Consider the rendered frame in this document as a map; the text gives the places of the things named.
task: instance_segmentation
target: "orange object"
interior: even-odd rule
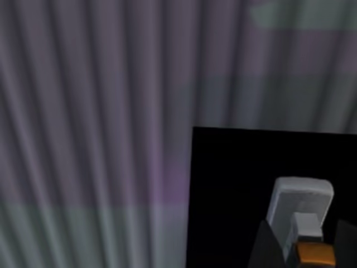
[[[331,245],[298,242],[296,250],[300,264],[336,265],[334,248]]]

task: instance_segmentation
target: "curtain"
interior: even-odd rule
[[[0,267],[185,267],[192,127],[357,132],[356,29],[349,0],[0,0]]]

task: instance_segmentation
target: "corrugated wall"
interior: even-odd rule
[[[0,267],[185,267],[192,127],[357,132],[356,18],[0,0]]]

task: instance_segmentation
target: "black background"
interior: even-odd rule
[[[332,182],[333,243],[338,219],[357,225],[356,153],[353,135],[195,128],[186,267],[246,267],[280,176]]]

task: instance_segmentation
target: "gray curtain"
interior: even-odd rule
[[[356,30],[349,0],[0,0],[0,267],[185,267],[192,127],[357,132]]]

